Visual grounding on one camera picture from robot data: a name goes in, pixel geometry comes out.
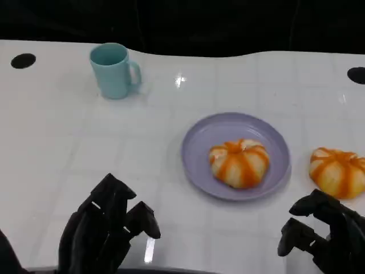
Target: tile pattern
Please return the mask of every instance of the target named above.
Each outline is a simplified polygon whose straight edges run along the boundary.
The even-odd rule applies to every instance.
[[[131,51],[143,84],[112,101],[99,95],[88,64],[92,47],[0,43],[0,220],[22,264],[57,263],[69,215],[113,172],[137,192],[130,206],[143,200],[156,212],[163,238],[152,265],[220,273],[295,267],[276,247],[287,210],[314,189],[306,170],[311,150],[329,146],[365,155],[364,87],[346,77],[349,68],[365,66],[365,57],[266,52],[209,59]],[[36,63],[11,68],[12,57],[25,51]],[[285,188],[232,204],[189,184],[180,162],[184,134],[221,111],[255,115],[281,132],[293,162]],[[346,204],[365,215],[364,196]],[[315,226],[311,218],[301,220]],[[133,240],[125,266],[144,265],[145,244],[145,235]]]

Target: plate rim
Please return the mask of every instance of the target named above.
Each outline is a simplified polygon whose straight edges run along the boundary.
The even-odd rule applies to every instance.
[[[264,124],[268,125],[269,127],[271,127],[271,129],[274,130],[279,135],[279,137],[282,139],[282,141],[283,141],[283,143],[285,145],[285,148],[286,148],[286,153],[287,153],[287,157],[288,157],[288,165],[287,165],[287,168],[286,168],[285,172],[283,173],[282,177],[280,178],[280,180],[279,180],[279,182],[277,184],[273,185],[271,188],[268,188],[266,191],[259,192],[259,193],[255,194],[255,195],[242,197],[242,199],[237,199],[237,198],[236,199],[232,199],[232,198],[227,198],[225,196],[221,196],[221,195],[217,195],[217,194],[211,193],[211,192],[207,191],[206,189],[202,188],[199,184],[196,184],[194,182],[194,180],[192,179],[192,176],[191,176],[190,172],[188,171],[188,169],[186,167],[186,161],[184,159],[184,147],[186,147],[188,136],[191,135],[191,133],[194,130],[194,128],[198,127],[201,123],[204,123],[206,120],[212,119],[215,116],[223,116],[223,115],[239,115],[239,116],[245,116],[246,118],[258,120],[260,123],[264,123]],[[281,133],[279,131],[277,131],[276,128],[274,128],[268,122],[266,122],[266,121],[264,121],[264,120],[262,120],[260,118],[257,118],[255,116],[252,116],[250,114],[243,113],[243,112],[234,112],[234,111],[233,112],[231,112],[231,111],[228,111],[228,112],[219,112],[219,113],[216,113],[216,114],[208,115],[208,116],[206,116],[206,117],[198,120],[186,132],[186,134],[185,134],[185,136],[184,136],[184,138],[182,140],[182,143],[181,143],[180,156],[181,156],[181,160],[182,160],[182,164],[183,164],[185,176],[188,178],[188,180],[190,181],[190,183],[192,185],[194,185],[200,191],[202,191],[202,192],[204,192],[206,194],[209,194],[212,197],[215,197],[215,198],[221,199],[221,200],[231,201],[231,202],[244,202],[244,201],[249,201],[249,200],[255,200],[255,199],[262,198],[262,197],[264,197],[264,196],[266,196],[268,194],[271,194],[271,193],[275,192],[277,189],[279,189],[281,186],[283,186],[284,184],[287,184],[289,182],[289,180],[290,180],[290,175],[291,175],[291,155],[290,155],[290,150],[289,150],[289,146],[287,145],[287,143],[286,143],[284,137],[281,135]]]

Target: lavender plate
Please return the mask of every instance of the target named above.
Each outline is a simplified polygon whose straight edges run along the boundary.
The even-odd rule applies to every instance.
[[[208,161],[213,145],[239,138],[259,140],[270,156],[263,182],[249,190],[235,190],[215,179]],[[197,122],[182,142],[181,156],[185,174],[195,186],[233,201],[256,199],[273,192],[288,181],[291,171],[289,149],[281,134],[263,120],[237,112],[215,114]]]

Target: light blue mug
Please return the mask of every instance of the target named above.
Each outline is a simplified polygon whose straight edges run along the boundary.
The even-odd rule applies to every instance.
[[[90,52],[90,63],[105,98],[123,99],[133,85],[141,83],[138,64],[129,60],[127,48],[120,44],[105,43],[97,46]],[[137,78],[133,82],[131,69]]]

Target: orange-striped bun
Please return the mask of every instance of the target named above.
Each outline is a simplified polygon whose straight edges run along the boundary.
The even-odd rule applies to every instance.
[[[323,192],[338,199],[354,198],[365,190],[365,158],[320,147],[310,158],[309,175]]]
[[[269,155],[260,142],[240,139],[212,147],[209,162],[217,179],[234,188],[251,188],[266,173]]]

